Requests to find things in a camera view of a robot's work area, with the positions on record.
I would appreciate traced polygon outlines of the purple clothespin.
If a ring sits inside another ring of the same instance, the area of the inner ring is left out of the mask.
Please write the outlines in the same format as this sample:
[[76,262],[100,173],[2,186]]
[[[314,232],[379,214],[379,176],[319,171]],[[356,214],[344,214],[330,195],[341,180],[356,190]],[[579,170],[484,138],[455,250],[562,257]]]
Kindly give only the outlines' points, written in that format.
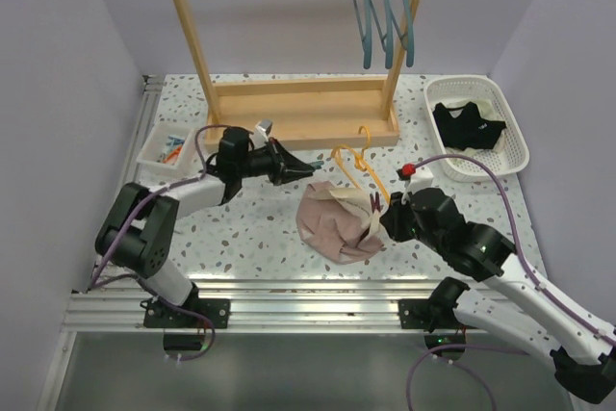
[[377,192],[370,193],[369,198],[370,198],[372,212],[381,213],[383,210],[383,204],[381,202],[380,193],[377,193]]

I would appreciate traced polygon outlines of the pink beige underwear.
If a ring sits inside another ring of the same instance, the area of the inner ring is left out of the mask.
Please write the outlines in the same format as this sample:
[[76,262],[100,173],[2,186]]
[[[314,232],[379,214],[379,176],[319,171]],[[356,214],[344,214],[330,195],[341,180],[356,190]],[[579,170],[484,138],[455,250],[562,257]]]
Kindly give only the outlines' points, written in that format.
[[366,261],[384,246],[380,217],[373,213],[369,193],[340,188],[331,182],[309,184],[295,216],[301,240],[333,263],[349,265]]

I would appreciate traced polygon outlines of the yellow plastic hanger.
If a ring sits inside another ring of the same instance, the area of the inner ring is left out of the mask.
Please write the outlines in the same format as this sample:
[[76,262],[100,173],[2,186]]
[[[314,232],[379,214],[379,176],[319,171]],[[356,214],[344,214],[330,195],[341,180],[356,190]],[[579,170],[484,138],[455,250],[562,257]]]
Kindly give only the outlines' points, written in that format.
[[360,141],[364,142],[364,144],[361,146],[360,151],[357,151],[349,145],[341,143],[336,145],[331,150],[330,158],[335,162],[338,169],[345,175],[349,183],[355,189],[361,190],[361,185],[358,183],[358,181],[354,178],[353,174],[347,169],[345,165],[345,161],[343,159],[343,152],[347,151],[352,156],[354,168],[359,172],[368,173],[368,175],[372,179],[372,182],[377,186],[379,194],[383,198],[384,203],[386,205],[389,205],[391,202],[390,194],[387,192],[383,182],[381,181],[377,173],[365,159],[365,154],[367,150],[372,147],[371,131],[366,125],[362,125],[358,129],[358,135],[360,136]]

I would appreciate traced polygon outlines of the black underwear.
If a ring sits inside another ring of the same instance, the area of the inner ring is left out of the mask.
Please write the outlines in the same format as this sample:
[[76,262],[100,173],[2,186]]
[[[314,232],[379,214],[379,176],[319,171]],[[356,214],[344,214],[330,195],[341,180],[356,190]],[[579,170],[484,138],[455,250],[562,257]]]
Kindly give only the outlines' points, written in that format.
[[504,121],[484,118],[475,102],[458,108],[438,103],[432,115],[444,147],[457,150],[492,150],[507,128]]

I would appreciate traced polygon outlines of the light teal clothespin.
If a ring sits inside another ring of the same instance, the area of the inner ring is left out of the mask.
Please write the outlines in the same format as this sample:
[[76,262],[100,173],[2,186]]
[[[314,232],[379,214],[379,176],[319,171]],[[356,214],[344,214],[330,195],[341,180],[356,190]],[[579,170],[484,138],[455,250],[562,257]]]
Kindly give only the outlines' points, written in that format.
[[165,143],[165,150],[172,151],[178,146],[182,146],[185,140],[177,137],[168,137]]

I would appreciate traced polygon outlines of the orange clothespin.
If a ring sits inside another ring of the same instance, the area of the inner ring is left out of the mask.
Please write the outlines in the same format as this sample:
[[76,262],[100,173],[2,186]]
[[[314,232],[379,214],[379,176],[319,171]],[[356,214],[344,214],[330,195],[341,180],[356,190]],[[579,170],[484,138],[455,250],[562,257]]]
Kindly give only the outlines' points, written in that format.
[[180,153],[182,151],[182,147],[178,146],[176,149],[174,149],[173,151],[171,151],[163,160],[164,164],[169,164],[171,163],[174,159],[178,158]]

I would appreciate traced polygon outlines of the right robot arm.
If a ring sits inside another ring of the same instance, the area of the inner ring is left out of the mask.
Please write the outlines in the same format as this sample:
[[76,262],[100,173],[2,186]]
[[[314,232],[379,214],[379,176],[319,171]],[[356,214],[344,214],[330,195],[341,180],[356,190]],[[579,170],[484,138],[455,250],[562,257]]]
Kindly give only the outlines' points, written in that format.
[[615,389],[615,326],[565,295],[495,228],[465,220],[437,188],[394,193],[380,220],[389,237],[418,241],[455,272],[509,300],[503,306],[467,283],[443,279],[427,301],[402,301],[404,319],[432,332],[466,325],[485,330],[546,364],[570,394],[599,404]]

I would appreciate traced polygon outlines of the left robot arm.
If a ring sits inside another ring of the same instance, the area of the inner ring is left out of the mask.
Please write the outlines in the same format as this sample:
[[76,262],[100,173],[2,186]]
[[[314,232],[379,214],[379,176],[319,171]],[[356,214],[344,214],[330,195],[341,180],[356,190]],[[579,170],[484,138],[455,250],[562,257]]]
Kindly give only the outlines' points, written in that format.
[[308,178],[322,167],[321,161],[304,163],[291,154],[270,135],[267,120],[252,131],[221,128],[216,153],[206,158],[196,149],[202,169],[194,177],[157,188],[134,182],[121,187],[95,239],[101,261],[91,277],[91,290],[113,281],[100,279],[112,263],[131,271],[131,278],[165,300],[166,314],[175,324],[194,324],[200,314],[194,284],[168,259],[176,220],[228,203],[245,178],[265,177],[280,186]]

